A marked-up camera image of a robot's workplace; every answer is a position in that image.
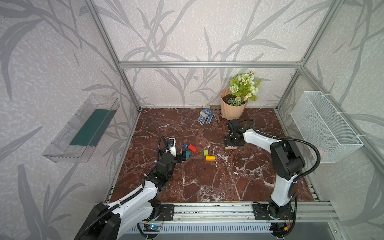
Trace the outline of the pink block front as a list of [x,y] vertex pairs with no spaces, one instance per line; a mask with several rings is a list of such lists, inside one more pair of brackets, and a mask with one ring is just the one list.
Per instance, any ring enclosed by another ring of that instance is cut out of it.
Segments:
[[225,147],[225,150],[236,150],[237,147],[234,147],[234,146],[228,146],[228,147]]

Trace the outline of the red block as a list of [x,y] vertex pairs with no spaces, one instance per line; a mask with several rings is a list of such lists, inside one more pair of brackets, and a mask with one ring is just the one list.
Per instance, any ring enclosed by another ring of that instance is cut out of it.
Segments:
[[193,145],[189,145],[189,146],[188,146],[188,149],[189,149],[190,151],[194,152],[194,153],[197,151],[197,148],[194,147]]

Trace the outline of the yellow cylinder block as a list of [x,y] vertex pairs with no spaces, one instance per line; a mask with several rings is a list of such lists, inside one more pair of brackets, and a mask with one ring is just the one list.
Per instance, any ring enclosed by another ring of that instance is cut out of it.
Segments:
[[215,161],[215,156],[206,156],[205,157],[206,161],[214,162]]

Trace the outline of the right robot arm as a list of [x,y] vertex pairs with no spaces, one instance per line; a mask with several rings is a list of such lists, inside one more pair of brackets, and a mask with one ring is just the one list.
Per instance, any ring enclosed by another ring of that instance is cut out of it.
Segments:
[[[255,127],[243,127],[234,119],[227,123],[229,135],[225,137],[226,147],[241,147],[252,144],[271,154],[276,182],[266,207],[255,208],[255,213],[268,214],[269,218],[279,220],[291,211],[291,192],[297,181],[314,172],[321,163],[319,150],[311,143],[290,137],[272,136],[256,130]],[[297,144],[312,148],[316,154],[315,164],[302,172],[306,162]]]

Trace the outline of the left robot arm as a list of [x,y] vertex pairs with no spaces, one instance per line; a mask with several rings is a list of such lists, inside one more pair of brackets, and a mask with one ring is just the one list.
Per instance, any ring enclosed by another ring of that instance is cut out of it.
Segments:
[[159,216],[160,201],[156,196],[173,179],[176,164],[187,160],[187,151],[176,155],[171,151],[158,153],[161,158],[139,187],[108,205],[94,206],[76,234],[76,240],[118,240],[139,222]]

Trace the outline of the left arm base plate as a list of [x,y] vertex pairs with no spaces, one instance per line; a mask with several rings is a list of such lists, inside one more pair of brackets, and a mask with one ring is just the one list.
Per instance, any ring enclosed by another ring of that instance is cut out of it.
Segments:
[[173,204],[160,204],[153,208],[150,215],[150,220],[156,221],[172,221],[175,213],[175,205]]

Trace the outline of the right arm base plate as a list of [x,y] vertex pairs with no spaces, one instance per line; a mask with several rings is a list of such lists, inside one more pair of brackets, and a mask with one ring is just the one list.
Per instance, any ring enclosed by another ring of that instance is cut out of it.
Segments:
[[274,203],[253,203],[252,208],[255,220],[285,220],[285,217],[290,220],[294,219],[294,210],[291,203],[282,207]]

